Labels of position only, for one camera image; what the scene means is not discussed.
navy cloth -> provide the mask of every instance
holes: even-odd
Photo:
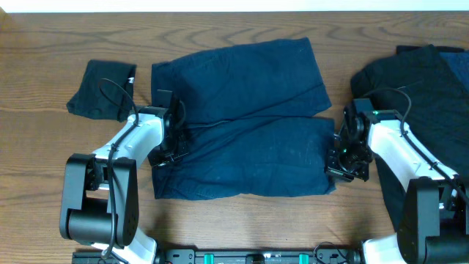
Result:
[[[153,167],[155,198],[297,197],[335,189],[324,173],[333,120],[311,118],[331,104],[307,38],[155,64],[152,96],[157,89],[185,103],[189,154]]]
[[[378,59],[353,76],[350,85],[356,98],[385,87],[407,93],[412,100],[406,119],[410,130],[439,161],[461,177],[469,177],[469,93],[441,54],[429,45]],[[392,91],[374,93],[372,102],[375,108],[396,109],[401,114],[408,106],[402,95]],[[377,158],[376,165],[384,202],[397,230],[405,191],[382,159]]]
[[[106,98],[98,84],[102,78],[107,78],[120,85],[132,98],[136,68],[137,65],[123,62],[90,60],[80,89],[67,103],[68,111],[94,120],[127,120],[132,106],[123,91],[111,82],[102,81],[101,89],[108,97]]]
[[[469,92],[469,51],[462,53],[440,52],[440,56],[445,59],[454,75],[464,84],[464,87]]]

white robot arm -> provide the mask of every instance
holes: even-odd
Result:
[[[138,110],[128,117],[128,123],[108,144],[91,155],[74,154],[67,161],[60,233],[63,238],[106,250],[112,236],[110,202],[86,197],[86,191],[109,189],[111,178],[107,177],[106,171],[109,170],[109,152],[113,147],[115,149],[110,169],[114,172],[117,223],[114,228],[112,259],[106,260],[106,263],[400,264],[406,261],[455,263],[459,260],[469,263],[469,224],[466,222],[463,234],[454,239],[454,236],[440,236],[439,222],[439,210],[456,211],[453,215],[459,217],[458,221],[462,220],[460,216],[465,217],[464,221],[469,219],[469,210],[460,203],[458,195],[445,184],[445,178],[428,164],[427,159],[434,165],[438,164],[451,179],[457,173],[444,164],[439,164],[414,137],[407,124],[404,125],[407,139],[402,136],[401,120],[396,111],[375,111],[368,99],[354,100],[346,107],[346,130],[341,135],[341,146],[329,152],[326,173],[344,181],[351,181],[355,177],[367,180],[369,162],[374,155],[380,156],[407,191],[404,217],[406,226],[402,227],[401,232],[386,238],[365,241],[363,247],[356,250],[339,251],[324,249],[318,245],[312,252],[196,252],[188,249],[164,252],[155,239],[146,236],[137,227],[139,201],[136,171],[150,152],[155,153],[150,163],[153,166],[162,166],[177,162],[188,150],[183,135],[177,132],[177,125],[174,124],[179,101],[171,92],[159,92],[158,97],[162,100],[158,104],[160,107]],[[135,122],[136,114],[139,115],[138,124]],[[135,124],[136,127],[115,146],[118,139]],[[408,139],[426,157],[416,151]],[[449,206],[448,201],[454,202],[454,205]],[[423,223],[424,219],[420,217],[425,212],[429,212],[428,224]],[[453,246],[455,243],[461,248],[452,252],[450,250],[453,257],[448,256],[449,253],[440,252],[441,249],[448,248],[441,246],[442,244]],[[100,258],[99,254],[75,253],[73,263],[100,263]]]
[[[468,183],[454,182],[457,172],[417,140],[397,111],[375,111],[369,99],[355,99],[344,110],[344,128],[337,135],[340,147],[329,152],[327,173],[344,181],[367,180],[368,163],[377,155],[407,192],[398,233],[365,241],[362,261],[469,262],[469,210],[461,194]]]

black fabric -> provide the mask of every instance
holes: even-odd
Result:
[[[189,155],[154,167],[155,198],[328,194],[333,120],[308,39],[237,45],[152,66],[152,96],[185,102]]]
[[[414,51],[421,48],[420,46],[412,45],[398,45],[396,47],[396,54],[400,54],[405,51]],[[464,48],[448,47],[448,46],[436,46],[437,51],[439,52],[450,52],[450,53],[460,53],[464,52]]]
[[[429,45],[366,66],[353,76],[354,97],[372,89],[401,89],[412,99],[406,122],[418,140],[442,163],[469,176],[469,93],[438,50]],[[372,96],[378,109],[396,109],[404,114],[407,101],[399,93],[384,91]],[[377,161],[383,196],[396,228],[402,213],[404,193],[395,175],[383,162]]]
[[[469,92],[469,52],[440,53],[440,56],[448,63],[454,75]]]
[[[120,107],[106,99],[100,92],[98,82],[102,78],[108,78],[133,97],[133,79],[136,65],[122,62],[107,62],[90,60],[86,66],[80,89],[67,103],[67,109],[71,114],[88,117],[94,120],[118,120],[127,119],[130,111],[130,103],[125,100],[122,91],[110,82],[103,81],[101,89]]]

black cable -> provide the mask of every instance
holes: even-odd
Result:
[[[210,123],[210,124],[192,124],[192,125],[188,125],[188,128],[190,128],[190,129],[213,128],[214,126],[221,125],[221,124],[224,124],[226,122],[231,122],[231,120],[221,120],[221,121],[213,122],[213,123]]]
[[[116,243],[116,225],[117,225],[116,197],[114,193],[114,170],[112,169],[112,157],[114,153],[117,151],[117,147],[122,142],[122,140],[124,140],[124,138],[130,132],[132,132],[134,128],[136,128],[139,125],[139,113],[137,112],[137,106],[133,102],[132,97],[124,90],[124,88],[122,88],[120,85],[116,84],[115,82],[107,78],[102,78],[98,81],[97,86],[105,98],[107,98],[112,103],[114,103],[101,89],[101,83],[103,81],[108,81],[112,83],[113,85],[115,85],[116,87],[119,87],[123,91],[123,94],[126,96],[126,99],[128,99],[130,103],[132,104],[133,110],[135,112],[135,121],[133,122],[133,125],[129,129],[127,129],[114,143],[111,144],[111,149],[109,150],[109,156],[108,156],[108,162],[107,162],[107,167],[108,167],[107,173],[108,173],[108,184],[109,184],[109,197],[111,199],[110,201],[111,203],[111,239],[109,241],[108,248],[103,250],[103,252],[101,253],[101,257],[103,259],[107,259],[109,258],[111,254],[113,254],[112,249],[114,248],[114,244]]]
[[[347,262],[347,257],[344,255],[344,253],[342,253],[342,252],[339,250],[339,248],[336,246],[336,244],[334,244],[334,243],[332,243],[332,242],[329,242],[329,241],[324,241],[324,242],[321,242],[321,243],[317,244],[317,246],[316,246],[316,247],[314,248],[314,250],[313,250],[313,257],[316,259],[316,261],[317,261],[318,263],[320,263],[320,264],[325,264],[322,260],[320,260],[319,258],[317,258],[317,250],[318,250],[322,245],[324,245],[324,244],[326,244],[326,243],[332,245],[332,246],[337,250],[337,252],[340,254],[340,256],[344,258],[345,261],[342,261],[342,262],[339,263],[339,264],[343,264],[343,263],[346,263],[346,262]]]
[[[409,143],[409,145],[431,166],[432,169],[434,169],[436,172],[438,172],[441,176],[443,176],[445,178],[445,181],[449,183],[449,185],[454,189],[456,190],[456,192],[458,193],[458,195],[461,197],[461,199],[464,201],[464,203],[466,205],[469,205],[469,198],[468,196],[464,193],[464,191],[442,170],[440,169],[440,167],[438,167],[438,164],[437,164],[437,161],[432,161],[429,157],[427,157],[425,155],[425,153],[423,153],[413,142],[412,140],[409,138],[409,136],[407,135],[408,131],[406,131],[404,129],[404,124],[405,124],[405,120],[407,119],[407,116],[409,115],[409,112],[410,112],[410,108],[412,107],[412,100],[410,99],[409,95],[407,95],[405,92],[399,90],[399,89],[394,89],[394,88],[379,88],[379,89],[374,89],[374,90],[371,90],[367,93],[365,93],[364,95],[362,95],[361,97],[364,98],[364,97],[367,97],[371,94],[374,94],[376,92],[382,92],[382,91],[394,91],[394,92],[398,92],[399,94],[401,95],[404,95],[405,98],[407,99],[407,102],[408,102],[408,106],[407,106],[407,110],[405,111],[404,113],[404,116],[402,117],[402,120],[401,120],[401,124],[399,126],[399,129],[401,131],[401,135],[404,137],[404,139],[407,141],[407,143]]]
[[[111,253],[111,256],[113,258],[115,258],[117,261],[120,261],[123,264],[129,264],[129,262],[127,260],[124,260],[123,258],[121,258],[118,254],[116,254],[114,252]]]

